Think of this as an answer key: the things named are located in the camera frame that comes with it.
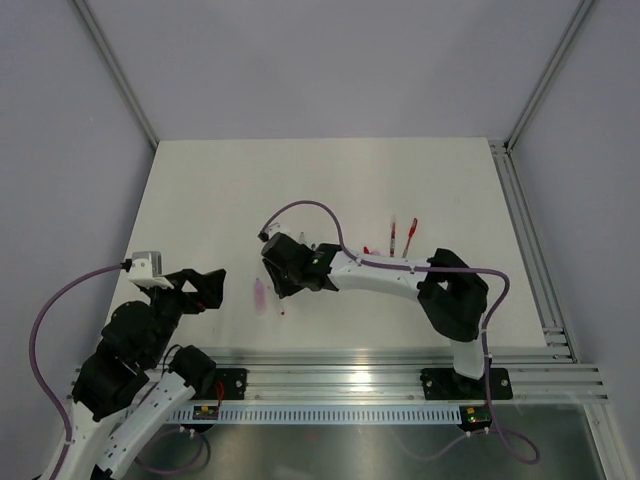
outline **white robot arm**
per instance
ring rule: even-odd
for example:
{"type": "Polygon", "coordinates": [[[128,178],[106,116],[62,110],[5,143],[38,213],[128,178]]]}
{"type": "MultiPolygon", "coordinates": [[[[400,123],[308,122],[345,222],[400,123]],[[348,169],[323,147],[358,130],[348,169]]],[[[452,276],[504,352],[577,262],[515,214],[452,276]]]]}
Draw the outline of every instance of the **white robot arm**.
{"type": "Polygon", "coordinates": [[[168,373],[114,431],[148,382],[145,371],[158,365],[182,315],[220,308],[226,275],[224,270],[201,275],[185,269],[162,276],[158,252],[134,253],[128,263],[129,280],[150,303],[121,305],[102,330],[102,340],[73,388],[72,439],[62,437],[40,480],[122,478],[166,418],[213,385],[215,362],[194,346],[181,348],[168,373]],[[186,282],[196,291],[183,292],[186,282]]]}
{"type": "Polygon", "coordinates": [[[472,273],[416,272],[417,267],[465,268],[453,252],[438,249],[428,260],[401,260],[404,271],[395,269],[398,259],[357,254],[354,260],[339,245],[320,244],[315,250],[282,232],[266,239],[263,263],[280,298],[304,288],[319,290],[369,290],[418,302],[441,335],[451,342],[454,370],[473,380],[484,375],[484,354],[479,325],[487,308],[489,287],[472,273]],[[375,262],[380,267],[366,265],[375,262]]]}

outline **white table surface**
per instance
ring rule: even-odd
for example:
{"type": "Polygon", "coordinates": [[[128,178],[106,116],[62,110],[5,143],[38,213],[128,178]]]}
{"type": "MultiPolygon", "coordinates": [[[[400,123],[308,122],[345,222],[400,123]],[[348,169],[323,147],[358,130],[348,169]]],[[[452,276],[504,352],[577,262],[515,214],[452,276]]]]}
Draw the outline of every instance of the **white table surface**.
{"type": "MultiPolygon", "coordinates": [[[[545,346],[507,207],[484,138],[350,138],[163,141],[151,170],[127,254],[159,250],[164,273],[227,270],[222,308],[183,317],[172,343],[268,351],[402,349],[446,346],[420,305],[361,291],[303,291],[256,314],[253,285],[270,284],[256,237],[268,217],[299,199],[325,202],[341,220],[347,246],[387,254],[397,217],[396,256],[413,217],[409,257],[453,250],[471,266],[505,271],[512,289],[489,326],[489,343],[545,346]]],[[[316,207],[279,219],[297,239],[337,243],[316,207]]],[[[502,282],[485,277],[489,301],[502,282]]],[[[121,275],[111,312],[145,299],[121,275]]]]}

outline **metal frame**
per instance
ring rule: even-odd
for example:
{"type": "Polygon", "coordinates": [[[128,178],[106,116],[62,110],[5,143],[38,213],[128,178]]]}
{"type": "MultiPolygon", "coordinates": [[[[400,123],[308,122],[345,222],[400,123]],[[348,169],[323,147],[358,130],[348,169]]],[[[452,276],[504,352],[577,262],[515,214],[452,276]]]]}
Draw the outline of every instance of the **metal frame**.
{"type": "Polygon", "coordinates": [[[147,138],[149,145],[151,145],[151,148],[153,148],[154,151],[157,150],[160,139],[153,129],[149,118],[142,109],[138,98],[122,70],[122,67],[118,63],[118,60],[107,41],[107,37],[100,28],[100,24],[98,23],[93,10],[86,0],[68,1],[72,10],[80,20],[80,23],[89,35],[89,38],[96,48],[96,52],[100,57],[100,60],[104,63],[109,76],[111,76],[116,89],[122,96],[127,107],[129,107],[133,118],[138,123],[138,126],[142,130],[144,136],[147,138]]]}
{"type": "Polygon", "coordinates": [[[564,65],[571,48],[578,38],[578,34],[582,31],[589,15],[597,3],[598,0],[581,0],[573,12],[569,23],[560,37],[558,45],[551,54],[551,58],[547,61],[547,64],[542,71],[542,75],[540,75],[540,78],[533,87],[531,95],[529,95],[516,124],[507,138],[505,145],[509,153],[513,151],[513,148],[522,136],[522,132],[525,130],[527,125],[529,125],[529,122],[535,115],[538,106],[544,100],[545,93],[549,90],[551,83],[564,65]]]}
{"type": "MultiPolygon", "coordinates": [[[[159,137],[110,48],[89,6],[89,0],[69,0],[69,3],[149,144],[154,150],[157,149],[159,137]]],[[[579,2],[508,139],[490,142],[496,172],[547,340],[547,347],[496,348],[493,354],[494,364],[507,368],[510,373],[515,398],[506,403],[583,405],[607,478],[632,479],[635,478],[633,469],[612,419],[598,368],[578,361],[578,347],[554,290],[552,275],[542,253],[517,165],[512,157],[514,146],[544,100],[597,3],[597,0],[579,2]]],[[[244,411],[242,422],[249,423],[253,417],[247,417],[246,412],[260,410],[262,415],[266,415],[261,417],[264,420],[270,419],[269,415],[278,415],[283,408],[293,412],[314,406],[353,411],[356,415],[372,407],[383,417],[385,412],[410,414],[419,405],[426,408],[419,381],[420,369],[429,365],[450,365],[452,362],[450,351],[446,348],[414,351],[345,350],[332,351],[331,354],[326,351],[274,353],[207,349],[206,353],[220,366],[248,369],[246,400],[228,402],[231,406],[226,408],[244,411]]],[[[159,376],[159,371],[150,375],[152,381],[158,381],[159,376]]],[[[183,410],[186,409],[183,415],[187,415],[188,409],[194,404],[187,403],[183,407],[183,410]]],[[[448,404],[447,408],[452,404],[455,405],[455,402],[448,404]]],[[[438,405],[429,407],[437,409],[438,405]]],[[[229,418],[233,421],[236,417],[229,413],[229,418]]]]}

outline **red pen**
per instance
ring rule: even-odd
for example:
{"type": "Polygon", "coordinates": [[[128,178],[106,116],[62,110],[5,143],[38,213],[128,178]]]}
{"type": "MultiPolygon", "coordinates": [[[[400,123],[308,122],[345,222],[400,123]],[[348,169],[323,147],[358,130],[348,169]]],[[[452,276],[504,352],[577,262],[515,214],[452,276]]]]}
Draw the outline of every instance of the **red pen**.
{"type": "Polygon", "coordinates": [[[411,228],[409,229],[409,237],[407,238],[407,245],[404,247],[404,252],[402,252],[402,258],[407,258],[409,253],[409,244],[411,243],[411,238],[413,234],[416,233],[416,227],[418,226],[418,219],[414,218],[413,223],[411,224],[411,228]]]}
{"type": "Polygon", "coordinates": [[[391,215],[391,245],[389,247],[389,256],[393,257],[396,253],[396,216],[391,215]]]}

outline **gray wall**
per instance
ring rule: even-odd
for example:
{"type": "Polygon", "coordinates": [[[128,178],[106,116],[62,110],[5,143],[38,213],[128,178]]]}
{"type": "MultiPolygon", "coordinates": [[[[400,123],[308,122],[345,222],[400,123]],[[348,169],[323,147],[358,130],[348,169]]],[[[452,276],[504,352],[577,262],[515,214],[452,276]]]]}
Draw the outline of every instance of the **gray wall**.
{"type": "MultiPolygon", "coordinates": [[[[10,0],[0,15],[0,477],[42,473],[62,432],[27,361],[42,304],[120,261],[152,160],[65,0],[10,0]]],[[[78,287],[38,345],[54,390],[98,338],[116,277],[78,287]]]]}
{"type": "Polygon", "coordinates": [[[578,345],[602,368],[636,462],[639,25],[637,0],[600,2],[515,152],[578,345]]]}
{"type": "Polygon", "coordinates": [[[578,1],[89,3],[158,135],[180,140],[504,138],[578,1]]]}

